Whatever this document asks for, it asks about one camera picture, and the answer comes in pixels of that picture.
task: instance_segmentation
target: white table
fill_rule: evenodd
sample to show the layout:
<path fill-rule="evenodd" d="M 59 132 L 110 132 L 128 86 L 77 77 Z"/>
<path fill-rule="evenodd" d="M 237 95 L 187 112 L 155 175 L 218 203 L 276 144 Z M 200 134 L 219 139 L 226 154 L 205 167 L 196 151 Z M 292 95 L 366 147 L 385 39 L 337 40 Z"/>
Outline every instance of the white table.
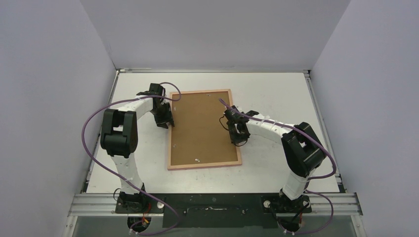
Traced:
<path fill-rule="evenodd" d="M 112 102 L 133 98 L 148 90 L 150 83 L 163 81 L 174 83 L 181 91 L 231 89 L 234 105 L 285 123 L 307 122 L 325 144 L 303 73 L 122 73 Z M 170 85 L 164 87 L 167 94 L 175 91 Z M 278 192 L 290 172 L 282 145 L 255 135 L 241 147 L 241 166 L 168 171 L 168 130 L 156 127 L 150 113 L 137 125 L 136 164 L 150 193 Z M 116 171 L 105 150 L 99 148 L 97 159 Z M 326 158 L 314 175 L 331 171 L 332 164 Z M 113 193 L 120 187 L 119 178 L 94 165 L 87 193 Z M 335 176 L 313 180 L 308 189 L 339 192 Z"/>

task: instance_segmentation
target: brown board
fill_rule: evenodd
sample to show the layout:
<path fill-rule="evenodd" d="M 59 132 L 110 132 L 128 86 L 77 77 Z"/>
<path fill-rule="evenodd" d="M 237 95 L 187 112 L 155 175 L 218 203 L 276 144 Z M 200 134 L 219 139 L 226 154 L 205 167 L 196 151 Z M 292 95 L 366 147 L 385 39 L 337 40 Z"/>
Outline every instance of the brown board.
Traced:
<path fill-rule="evenodd" d="M 170 93 L 173 99 L 177 92 Z M 175 127 L 169 127 L 168 169 L 190 169 L 241 165 L 240 148 L 220 124 L 225 107 L 219 98 L 233 105 L 231 90 L 182 92 L 171 102 Z M 221 122 L 226 126 L 227 119 Z"/>

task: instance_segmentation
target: white wall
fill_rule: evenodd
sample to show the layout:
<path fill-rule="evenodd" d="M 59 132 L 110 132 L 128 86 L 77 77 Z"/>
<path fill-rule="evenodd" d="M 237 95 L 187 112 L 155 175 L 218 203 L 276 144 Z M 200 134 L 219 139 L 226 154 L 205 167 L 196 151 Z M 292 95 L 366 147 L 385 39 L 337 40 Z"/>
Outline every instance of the white wall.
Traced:
<path fill-rule="evenodd" d="M 418 236 L 419 1 L 352 0 L 312 71 L 369 236 Z"/>
<path fill-rule="evenodd" d="M 115 69 L 78 0 L 2 1 L 0 22 L 0 236 L 61 236 Z"/>
<path fill-rule="evenodd" d="M 349 0 L 81 0 L 117 68 L 311 69 Z"/>

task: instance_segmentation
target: wooden frame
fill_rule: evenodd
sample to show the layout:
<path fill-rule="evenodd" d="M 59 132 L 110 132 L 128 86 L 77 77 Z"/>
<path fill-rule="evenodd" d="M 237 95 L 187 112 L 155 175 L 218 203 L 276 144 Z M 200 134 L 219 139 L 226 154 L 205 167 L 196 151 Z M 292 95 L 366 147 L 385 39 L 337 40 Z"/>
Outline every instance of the wooden frame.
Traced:
<path fill-rule="evenodd" d="M 220 90 L 194 90 L 194 91 L 183 91 L 183 94 L 195 94 L 195 93 L 211 93 L 211 92 L 227 92 L 229 101 L 226 101 L 230 106 L 233 105 L 233 97 L 231 95 L 230 89 L 220 89 Z M 173 98 L 174 95 L 178 95 L 178 92 L 171 92 L 170 98 Z M 177 170 L 177 169 L 192 169 L 192 168 L 209 168 L 209 167 L 224 167 L 224 166 L 235 166 L 242 164 L 242 155 L 240 152 L 240 147 L 236 147 L 237 161 L 226 161 L 226 162 L 215 162 L 215 163 L 203 163 L 203 164 L 183 164 L 183 165 L 171 165 L 171 133 L 172 127 L 169 126 L 168 131 L 168 170 Z"/>

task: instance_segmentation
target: gray wall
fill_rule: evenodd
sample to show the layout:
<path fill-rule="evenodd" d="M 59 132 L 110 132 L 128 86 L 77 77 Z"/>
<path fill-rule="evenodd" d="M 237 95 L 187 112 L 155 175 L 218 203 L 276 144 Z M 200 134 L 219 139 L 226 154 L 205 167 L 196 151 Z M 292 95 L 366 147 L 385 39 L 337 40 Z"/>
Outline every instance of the gray wall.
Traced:
<path fill-rule="evenodd" d="M 312 71 L 369 236 L 418 236 L 419 1 L 352 0 Z"/>
<path fill-rule="evenodd" d="M 312 68 L 349 0 L 81 0 L 117 68 Z"/>
<path fill-rule="evenodd" d="M 0 22 L 0 236 L 61 236 L 115 69 L 78 0 L 2 1 Z"/>

